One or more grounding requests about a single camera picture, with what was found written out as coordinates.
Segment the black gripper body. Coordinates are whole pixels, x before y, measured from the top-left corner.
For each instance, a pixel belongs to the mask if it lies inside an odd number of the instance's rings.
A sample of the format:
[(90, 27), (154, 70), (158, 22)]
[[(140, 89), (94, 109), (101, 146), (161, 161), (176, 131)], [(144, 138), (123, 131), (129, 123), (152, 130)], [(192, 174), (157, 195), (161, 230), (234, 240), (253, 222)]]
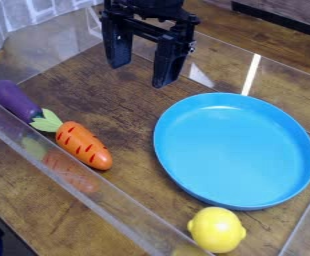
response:
[[(200, 18), (184, 9), (185, 0), (105, 0), (102, 11), (102, 32), (106, 42), (113, 42), (134, 35), (158, 42), (165, 35), (180, 42), (192, 43)], [(160, 22), (174, 21), (176, 25), (166, 31), (150, 25), (146, 19)]]

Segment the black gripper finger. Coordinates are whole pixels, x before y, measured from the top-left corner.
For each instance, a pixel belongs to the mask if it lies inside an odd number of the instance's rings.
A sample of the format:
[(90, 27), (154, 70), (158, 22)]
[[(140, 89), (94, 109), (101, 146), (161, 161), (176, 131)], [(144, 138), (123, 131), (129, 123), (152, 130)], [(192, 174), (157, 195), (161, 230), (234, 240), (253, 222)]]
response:
[(196, 40), (180, 34), (166, 33), (160, 37), (154, 58), (153, 86), (162, 88), (180, 77), (186, 57)]
[(132, 61), (133, 33), (126, 29), (125, 20), (102, 14), (102, 32), (106, 57), (117, 69)]

